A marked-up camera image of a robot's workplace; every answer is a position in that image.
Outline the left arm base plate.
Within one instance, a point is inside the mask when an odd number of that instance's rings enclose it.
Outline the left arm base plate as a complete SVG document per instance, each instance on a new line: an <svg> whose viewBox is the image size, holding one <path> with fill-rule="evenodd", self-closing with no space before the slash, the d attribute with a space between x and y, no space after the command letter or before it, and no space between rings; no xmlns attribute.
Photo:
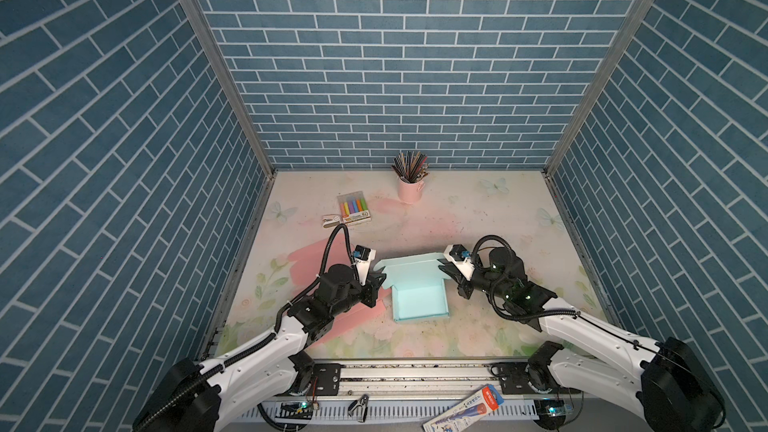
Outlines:
<svg viewBox="0 0 768 432"><path fill-rule="evenodd" d="M337 396L340 388L342 366L338 363L315 363L304 368L288 389L293 396Z"/></svg>

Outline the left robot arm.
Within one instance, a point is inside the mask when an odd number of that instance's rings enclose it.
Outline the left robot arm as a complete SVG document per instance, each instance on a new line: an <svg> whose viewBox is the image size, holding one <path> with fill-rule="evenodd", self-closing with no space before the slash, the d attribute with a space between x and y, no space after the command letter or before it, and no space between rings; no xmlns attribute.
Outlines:
<svg viewBox="0 0 768 432"><path fill-rule="evenodd" d="M355 305L374 307L386 277L373 271L361 282L355 266L331 266L280 309L272 329L219 357L172 366L132 429L220 431L276 395L305 391L314 367L305 349Z"/></svg>

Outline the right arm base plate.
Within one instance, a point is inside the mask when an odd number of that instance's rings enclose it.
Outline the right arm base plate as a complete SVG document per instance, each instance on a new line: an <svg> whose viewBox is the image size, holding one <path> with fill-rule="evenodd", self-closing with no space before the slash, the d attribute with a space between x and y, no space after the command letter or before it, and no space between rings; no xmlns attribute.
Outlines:
<svg viewBox="0 0 768 432"><path fill-rule="evenodd" d="M560 385L549 368L529 361L497 362L489 372L499 382L504 395L558 393Z"/></svg>

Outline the light blue paper box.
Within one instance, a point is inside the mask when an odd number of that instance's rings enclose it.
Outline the light blue paper box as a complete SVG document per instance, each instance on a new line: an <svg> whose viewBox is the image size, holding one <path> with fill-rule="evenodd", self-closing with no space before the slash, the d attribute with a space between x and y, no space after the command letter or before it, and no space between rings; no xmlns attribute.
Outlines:
<svg viewBox="0 0 768 432"><path fill-rule="evenodd" d="M382 288L392 292L393 320L407 323L449 316L445 281L449 278L438 269L442 253L427 253L389 258L378 263L385 267L387 278Z"/></svg>

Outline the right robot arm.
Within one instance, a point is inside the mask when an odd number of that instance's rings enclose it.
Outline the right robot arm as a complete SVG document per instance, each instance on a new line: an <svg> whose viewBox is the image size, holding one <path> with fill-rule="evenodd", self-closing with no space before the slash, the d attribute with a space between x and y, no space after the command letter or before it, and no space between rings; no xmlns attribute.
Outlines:
<svg viewBox="0 0 768 432"><path fill-rule="evenodd" d="M453 245L438 263L461 297L482 292L500 318L548 335L526 365L532 390L588 393L654 431L713 431L724 424L722 393L688 344L642 337L579 310L529 280L522 259L507 247L492 249L484 264L478 252Z"/></svg>

